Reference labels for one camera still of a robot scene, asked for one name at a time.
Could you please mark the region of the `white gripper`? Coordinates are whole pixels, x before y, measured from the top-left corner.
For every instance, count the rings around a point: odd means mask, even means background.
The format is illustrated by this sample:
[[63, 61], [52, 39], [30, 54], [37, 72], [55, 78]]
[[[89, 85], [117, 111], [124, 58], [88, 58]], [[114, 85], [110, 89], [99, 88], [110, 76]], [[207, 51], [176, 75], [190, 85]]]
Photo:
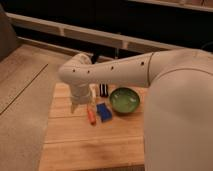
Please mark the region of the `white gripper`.
[[88, 85], [86, 86], [71, 86], [70, 99], [74, 104], [71, 104], [71, 113], [75, 112], [75, 104], [87, 104], [91, 101], [91, 91]]

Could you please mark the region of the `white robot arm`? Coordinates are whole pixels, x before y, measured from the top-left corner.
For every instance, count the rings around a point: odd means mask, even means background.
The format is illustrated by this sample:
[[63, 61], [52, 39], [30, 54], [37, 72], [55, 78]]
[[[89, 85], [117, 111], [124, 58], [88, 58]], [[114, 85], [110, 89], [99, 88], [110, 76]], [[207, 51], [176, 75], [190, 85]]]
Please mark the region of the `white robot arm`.
[[71, 101], [90, 101], [89, 85], [143, 87], [145, 171], [213, 171], [213, 53], [176, 49], [109, 62], [77, 54], [59, 69]]

